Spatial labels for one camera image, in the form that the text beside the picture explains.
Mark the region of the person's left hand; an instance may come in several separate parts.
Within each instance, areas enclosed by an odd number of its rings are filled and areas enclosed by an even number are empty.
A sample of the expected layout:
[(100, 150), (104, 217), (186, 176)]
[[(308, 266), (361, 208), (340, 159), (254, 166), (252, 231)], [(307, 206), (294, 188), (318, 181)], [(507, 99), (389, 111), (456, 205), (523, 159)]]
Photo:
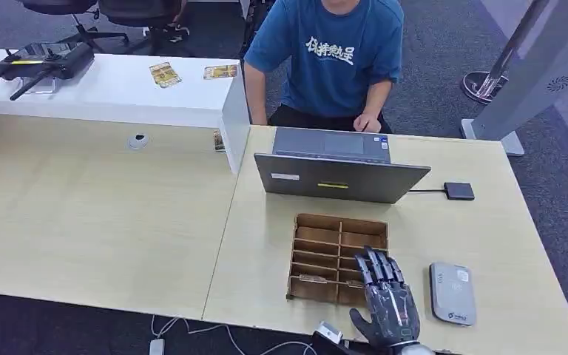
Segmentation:
[(377, 115), (362, 113), (354, 120), (354, 130), (357, 132), (379, 133), (382, 125)]

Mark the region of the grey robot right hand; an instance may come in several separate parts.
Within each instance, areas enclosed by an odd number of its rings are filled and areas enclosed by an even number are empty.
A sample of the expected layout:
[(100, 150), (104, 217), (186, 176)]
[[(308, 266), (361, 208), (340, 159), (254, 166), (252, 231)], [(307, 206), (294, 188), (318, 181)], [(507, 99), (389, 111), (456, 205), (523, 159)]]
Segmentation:
[(410, 286), (396, 261), (383, 251), (365, 247), (354, 256), (363, 278), (367, 321), (356, 308), (349, 316), (368, 343), (382, 350), (401, 351), (419, 344), (420, 319)]

